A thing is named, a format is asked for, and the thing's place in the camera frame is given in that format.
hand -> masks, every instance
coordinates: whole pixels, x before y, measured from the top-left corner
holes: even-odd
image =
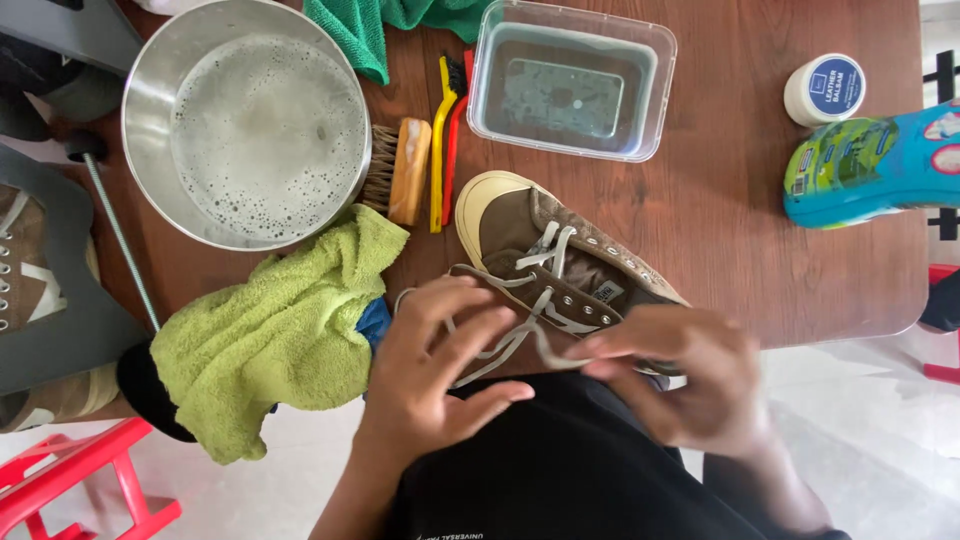
[[[403,299],[373,361],[355,453],[402,470],[421,455],[472,437],[510,404],[534,397],[534,389],[519,381],[494,384],[466,401],[446,394],[464,367],[513,322],[508,307],[472,317],[427,352],[444,319],[492,299],[492,291],[466,276],[445,276]]]
[[[662,445],[745,457],[771,442],[756,344],[717,313],[635,307],[622,323],[566,355],[599,358],[583,373],[609,385]],[[677,362],[686,370],[686,386],[657,392],[632,369],[634,355]]]

brown sneaker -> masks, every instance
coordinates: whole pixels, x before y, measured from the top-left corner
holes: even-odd
[[[26,192],[0,184],[0,335],[66,308],[43,255],[44,210]],[[93,243],[87,265],[97,277]],[[0,433],[85,416],[117,395],[116,364],[15,392],[0,400]]]
[[[641,258],[516,174],[491,171],[468,182],[455,215],[479,275],[529,309],[528,322],[540,318],[585,337],[619,323],[633,306],[689,306]],[[682,374],[672,362],[638,367]]]

brush bristle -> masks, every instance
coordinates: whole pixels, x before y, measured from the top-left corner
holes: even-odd
[[[361,192],[361,203],[387,213],[390,207],[390,182],[394,177],[396,145],[400,132],[384,126],[373,126],[373,149],[370,168]]]
[[[450,80],[450,89],[456,92],[458,97],[467,95],[467,67],[462,62],[446,59],[446,71]]]

blue plastic bottle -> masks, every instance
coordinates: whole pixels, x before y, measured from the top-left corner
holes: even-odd
[[[787,215],[810,229],[905,209],[960,208],[960,98],[820,128],[793,155],[783,188]]]

white floor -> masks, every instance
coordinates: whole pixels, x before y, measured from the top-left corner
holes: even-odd
[[[836,525],[872,540],[960,534],[960,386],[924,379],[914,358],[957,365],[957,336],[899,336],[762,354],[780,429]],[[144,490],[177,498],[183,516],[158,539],[304,538],[347,458],[363,411],[282,406],[268,418],[261,461],[221,467],[197,445],[153,432],[133,447]],[[45,427],[0,437],[0,462],[51,432],[82,437],[109,423]],[[699,475],[702,461],[687,453]],[[44,512],[52,531],[74,521],[115,538],[131,523],[107,467]],[[10,536],[25,539],[25,528]]]

